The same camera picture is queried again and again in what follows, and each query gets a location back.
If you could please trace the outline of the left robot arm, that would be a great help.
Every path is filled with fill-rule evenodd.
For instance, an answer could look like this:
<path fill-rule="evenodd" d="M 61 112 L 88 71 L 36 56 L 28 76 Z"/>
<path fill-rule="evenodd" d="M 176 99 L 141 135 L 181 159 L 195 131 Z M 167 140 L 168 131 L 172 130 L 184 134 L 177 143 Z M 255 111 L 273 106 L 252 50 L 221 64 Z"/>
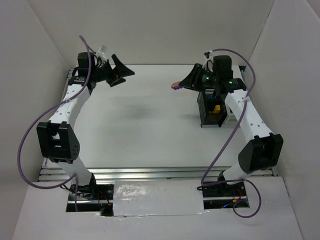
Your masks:
<path fill-rule="evenodd" d="M 71 190 L 74 193 L 97 197 L 95 176 L 79 157 L 80 142 L 74 132 L 74 125 L 85 102 L 91 96 L 97 83 L 106 82 L 115 87 L 126 81 L 135 72 L 126 67 L 115 54 L 108 59 L 94 53 L 80 52 L 77 67 L 71 73 L 63 104 L 46 122 L 39 122 L 36 131 L 42 155 L 57 164 L 74 179 Z"/>

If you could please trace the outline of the purple printed lego plate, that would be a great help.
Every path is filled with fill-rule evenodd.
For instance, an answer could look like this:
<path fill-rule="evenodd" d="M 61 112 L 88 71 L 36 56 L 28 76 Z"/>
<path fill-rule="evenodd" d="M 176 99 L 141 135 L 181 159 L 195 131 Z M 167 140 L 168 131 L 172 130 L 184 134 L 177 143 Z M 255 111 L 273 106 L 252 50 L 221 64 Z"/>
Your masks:
<path fill-rule="evenodd" d="M 182 86 L 180 86 L 180 82 L 178 81 L 178 82 L 174 82 L 172 85 L 171 85 L 171 89 L 173 89 L 173 90 L 179 90 L 179 89 L 181 89 L 181 88 L 183 88 Z"/>

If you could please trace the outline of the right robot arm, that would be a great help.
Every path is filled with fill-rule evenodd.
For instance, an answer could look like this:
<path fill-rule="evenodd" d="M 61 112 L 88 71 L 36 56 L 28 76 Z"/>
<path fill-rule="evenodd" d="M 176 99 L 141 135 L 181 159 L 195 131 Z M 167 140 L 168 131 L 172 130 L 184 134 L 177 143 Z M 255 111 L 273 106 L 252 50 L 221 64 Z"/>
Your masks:
<path fill-rule="evenodd" d="M 236 163 L 219 174 L 218 184 L 234 185 L 257 171 L 278 164 L 283 137 L 274 134 L 260 117 L 250 99 L 249 89 L 242 79 L 234 77 L 230 56 L 213 57 L 212 69 L 196 63 L 178 86 L 200 93 L 213 89 L 215 96 L 234 114 L 234 130 L 241 129 L 243 132 L 245 146 L 238 154 Z"/>

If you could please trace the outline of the teal curved lego piece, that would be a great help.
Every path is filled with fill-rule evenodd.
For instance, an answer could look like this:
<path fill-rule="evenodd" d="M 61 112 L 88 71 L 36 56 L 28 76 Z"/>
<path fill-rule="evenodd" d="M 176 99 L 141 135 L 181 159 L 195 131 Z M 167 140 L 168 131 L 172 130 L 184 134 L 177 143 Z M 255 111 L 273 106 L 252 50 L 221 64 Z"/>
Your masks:
<path fill-rule="evenodd" d="M 206 93 L 206 94 L 205 94 L 205 98 L 206 98 L 206 99 L 209 99 L 209 100 L 215 99 L 215 98 L 216 98 L 216 94 L 215 94 L 215 93 L 212 93 L 212 94 Z"/>

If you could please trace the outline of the yellow curved lego piece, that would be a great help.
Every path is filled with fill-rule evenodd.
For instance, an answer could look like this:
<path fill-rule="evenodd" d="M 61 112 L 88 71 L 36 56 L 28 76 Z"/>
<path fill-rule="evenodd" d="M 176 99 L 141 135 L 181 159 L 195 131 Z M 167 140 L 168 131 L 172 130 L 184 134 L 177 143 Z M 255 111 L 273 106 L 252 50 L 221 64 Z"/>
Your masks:
<path fill-rule="evenodd" d="M 213 109 L 211 109 L 209 111 L 209 114 L 211 115 L 217 115 L 217 114 L 220 114 L 222 112 L 222 108 L 221 108 L 221 105 L 220 104 L 217 104 L 213 107 Z"/>

